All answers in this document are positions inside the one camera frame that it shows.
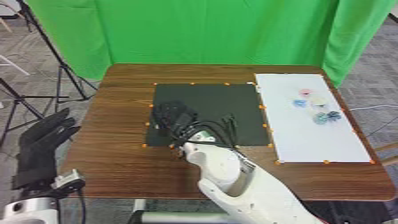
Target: tripod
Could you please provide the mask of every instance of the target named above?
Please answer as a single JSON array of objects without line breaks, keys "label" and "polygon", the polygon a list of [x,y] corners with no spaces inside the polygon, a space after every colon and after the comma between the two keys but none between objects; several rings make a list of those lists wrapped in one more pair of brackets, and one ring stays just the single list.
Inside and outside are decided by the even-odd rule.
[{"label": "tripod", "polygon": [[[89,100],[91,99],[91,97],[92,96],[89,96],[87,97],[87,95],[85,95],[85,91],[84,91],[84,84],[82,84],[82,82],[89,85],[89,87],[94,89],[94,90],[98,90],[98,88],[96,88],[96,86],[91,84],[91,82],[82,78],[82,77],[78,77],[78,79],[80,79],[80,85],[78,85],[78,82],[76,82],[76,79],[75,79],[75,77],[73,77],[73,74],[75,74],[75,72],[73,72],[73,69],[71,69],[71,67],[69,67],[69,65],[66,64],[66,62],[64,62],[64,60],[62,60],[62,58],[60,58],[60,55],[59,55],[59,52],[57,52],[57,50],[55,50],[55,47],[53,47],[53,44],[52,44],[52,42],[50,42],[50,39],[48,39],[48,36],[46,36],[46,33],[44,33],[44,31],[43,31],[43,29],[41,29],[41,25],[39,25],[39,22],[37,22],[37,20],[36,20],[36,17],[34,17],[34,14],[32,14],[32,10],[30,10],[30,7],[28,7],[28,5],[27,5],[27,3],[25,3],[25,1],[23,0],[16,0],[18,1],[18,3],[20,3],[20,5],[21,5],[21,12],[23,12],[23,15],[25,15],[25,19],[27,19],[27,21],[28,21],[28,23],[34,25],[34,27],[36,27],[36,29],[37,29],[37,31],[39,31],[39,34],[41,34],[41,38],[43,38],[43,40],[44,40],[44,42],[46,42],[46,46],[48,46],[48,48],[50,48],[50,50],[52,50],[52,53],[53,53],[53,56],[55,56],[55,59],[57,59],[57,61],[59,61],[59,78],[57,78],[57,93],[55,93],[55,112],[59,111],[59,104],[60,103],[66,103],[66,102],[69,102],[69,101],[85,101],[85,100]],[[66,76],[68,76],[68,78],[69,78],[69,80],[71,80],[71,83],[73,83],[73,86],[75,86],[75,88],[76,88],[76,91],[78,91],[78,94],[80,94],[80,99],[76,99],[76,100],[68,100],[68,101],[60,101],[59,99],[62,98],[60,97],[60,79],[62,79],[62,73],[66,73]]]},{"label": "tripod", "polygon": [[[25,99],[55,99],[55,98],[68,98],[68,96],[23,96],[23,95],[18,94],[16,90],[12,89],[12,87],[9,86],[9,84],[7,84],[7,82],[4,81],[2,78],[0,78],[0,85],[4,86],[4,88],[7,90],[5,94],[14,99],[12,107],[11,107],[11,113],[9,113],[9,119],[7,119],[7,122],[5,122],[4,134],[2,134],[2,139],[0,139],[0,148],[2,148],[5,137],[7,137],[7,133],[11,131],[14,131],[18,128],[21,128],[23,126],[27,126],[28,124],[32,124],[37,120],[41,120],[44,118],[43,113],[37,111],[37,109],[34,108],[32,104],[27,102]],[[32,121],[28,121],[25,124],[20,124],[18,126],[14,126],[11,128],[11,123],[12,123],[12,118],[14,118],[14,114],[16,114],[16,107],[18,107],[18,105],[25,106],[25,108],[28,109],[30,113],[36,116],[36,119]]]}]

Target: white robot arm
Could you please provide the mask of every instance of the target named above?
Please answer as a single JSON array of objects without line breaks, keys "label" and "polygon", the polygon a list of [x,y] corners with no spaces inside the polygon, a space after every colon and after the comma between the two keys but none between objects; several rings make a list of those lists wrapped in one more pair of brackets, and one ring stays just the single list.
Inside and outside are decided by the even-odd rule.
[{"label": "white robot arm", "polygon": [[[195,141],[211,140],[199,136],[203,133],[192,137]],[[240,223],[323,223],[306,210],[286,185],[242,154],[227,148],[188,142],[181,150],[188,162],[201,167],[199,189]],[[243,188],[235,192],[238,195],[229,196],[227,192],[242,175]]]},{"label": "white robot arm", "polygon": [[[233,140],[229,144],[220,141],[217,127],[210,127],[217,122],[201,122],[195,112],[178,101],[155,107],[153,117],[188,162],[201,168],[199,189],[235,220],[243,224],[322,224],[286,185],[238,152]],[[233,130],[220,124],[215,126],[231,137]]]}]

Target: cloth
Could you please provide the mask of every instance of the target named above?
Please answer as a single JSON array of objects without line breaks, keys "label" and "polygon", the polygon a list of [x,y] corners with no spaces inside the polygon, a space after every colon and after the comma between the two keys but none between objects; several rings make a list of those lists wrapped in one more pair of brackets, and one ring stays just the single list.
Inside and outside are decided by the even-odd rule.
[{"label": "cloth", "polygon": [[114,63],[316,65],[336,86],[396,0],[28,0],[76,74]]}]

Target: black mat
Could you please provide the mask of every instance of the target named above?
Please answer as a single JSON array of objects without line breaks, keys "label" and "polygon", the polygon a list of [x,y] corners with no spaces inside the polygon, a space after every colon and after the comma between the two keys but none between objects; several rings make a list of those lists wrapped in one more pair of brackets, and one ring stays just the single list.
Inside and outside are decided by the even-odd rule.
[{"label": "black mat", "polygon": [[[256,88],[238,85],[158,84],[153,104],[179,100],[199,113],[199,120],[220,121],[233,114],[238,124],[238,145],[261,146],[268,144],[267,129]],[[146,143],[149,146],[167,146],[171,139],[158,135],[155,122],[147,129]]]}]

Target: gray floor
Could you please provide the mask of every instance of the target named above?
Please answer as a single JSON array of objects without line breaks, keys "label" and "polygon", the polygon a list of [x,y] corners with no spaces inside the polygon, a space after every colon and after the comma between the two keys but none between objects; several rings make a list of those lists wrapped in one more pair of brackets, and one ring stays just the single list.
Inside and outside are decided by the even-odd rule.
[{"label": "gray floor", "polygon": [[[25,76],[12,68],[0,68],[0,77],[5,78],[12,87],[25,95],[52,95],[55,92],[57,62],[43,43],[37,32],[28,33],[21,20],[7,21],[14,33],[7,33],[0,26],[0,54],[18,63],[32,76]],[[64,94],[78,97],[68,80],[62,80]],[[377,36],[366,48],[355,68],[343,82],[339,92],[350,108],[366,107],[378,104],[398,105],[398,24],[386,20]],[[0,130],[9,113],[9,97],[0,92],[0,101],[5,102],[5,109],[0,109]],[[43,110],[46,101],[32,101],[34,106]],[[82,121],[89,102],[68,103],[73,116]],[[373,147],[398,142],[398,120],[387,127],[373,133],[382,125],[398,117],[398,109],[382,108],[359,110],[354,116],[362,128]],[[28,120],[32,116],[23,109],[18,110],[16,123]],[[25,129],[9,134],[5,149],[0,152],[0,208],[9,203],[14,193],[9,191],[11,176],[14,174],[18,154],[18,136]],[[62,145],[57,153],[59,161],[66,155],[69,145]],[[384,158],[398,155],[398,150],[380,153]],[[387,172],[398,186],[398,167],[389,166]],[[130,199],[91,199],[89,222],[87,223],[124,223],[131,212],[133,200]],[[68,199],[62,202],[66,223],[76,223],[80,210],[78,201]],[[219,208],[206,201],[167,201],[151,200],[149,210],[167,211],[217,211]]]}]

